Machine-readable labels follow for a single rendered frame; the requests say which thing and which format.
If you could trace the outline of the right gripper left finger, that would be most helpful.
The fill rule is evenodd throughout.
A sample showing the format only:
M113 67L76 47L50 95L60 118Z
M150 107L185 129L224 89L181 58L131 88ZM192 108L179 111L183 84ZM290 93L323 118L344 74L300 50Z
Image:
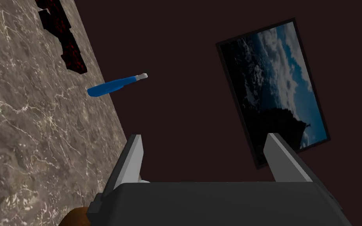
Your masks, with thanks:
M143 154L141 135L131 135L105 185L102 197L106 197L120 184L139 181Z

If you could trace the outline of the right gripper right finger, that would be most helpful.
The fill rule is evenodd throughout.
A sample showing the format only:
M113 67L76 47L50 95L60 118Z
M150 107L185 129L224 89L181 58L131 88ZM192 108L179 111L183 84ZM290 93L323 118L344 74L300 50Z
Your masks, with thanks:
M268 133L263 149L277 182L317 182L318 178L277 133Z

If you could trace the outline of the framed sky and clouds picture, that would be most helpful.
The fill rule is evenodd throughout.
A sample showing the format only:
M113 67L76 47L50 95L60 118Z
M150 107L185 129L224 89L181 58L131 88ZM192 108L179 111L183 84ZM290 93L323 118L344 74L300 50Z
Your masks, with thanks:
M295 18L216 44L255 167L278 133L297 153L330 140Z

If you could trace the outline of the brown round object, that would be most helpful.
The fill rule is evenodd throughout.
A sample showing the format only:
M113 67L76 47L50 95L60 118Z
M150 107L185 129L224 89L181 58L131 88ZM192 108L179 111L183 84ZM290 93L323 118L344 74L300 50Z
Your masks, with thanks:
M68 212L58 226L90 226L87 218L87 207L74 208Z

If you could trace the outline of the blue bottle with white cap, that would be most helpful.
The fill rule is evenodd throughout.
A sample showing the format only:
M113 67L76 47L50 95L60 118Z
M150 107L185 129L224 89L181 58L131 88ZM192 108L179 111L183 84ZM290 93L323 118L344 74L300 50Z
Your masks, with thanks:
M117 79L117 80L113 80L110 82L105 82L103 84L100 84L100 85L87 89L87 94L91 97L100 97L100 96L106 95L108 93L114 92L116 90L119 90L128 84L131 84L133 82L136 82L136 81L139 81L139 80L145 79L145 78L148 78L148 75L146 73L143 73L141 75Z

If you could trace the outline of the black and red blocky object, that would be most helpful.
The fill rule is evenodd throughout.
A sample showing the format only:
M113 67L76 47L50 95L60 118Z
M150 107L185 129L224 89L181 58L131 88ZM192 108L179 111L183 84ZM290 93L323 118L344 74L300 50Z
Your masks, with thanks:
M39 17L43 28L57 37L61 43L61 58L66 68L78 74L86 73L87 67L74 35L70 31L71 26L60 0L35 0L35 2L41 9Z

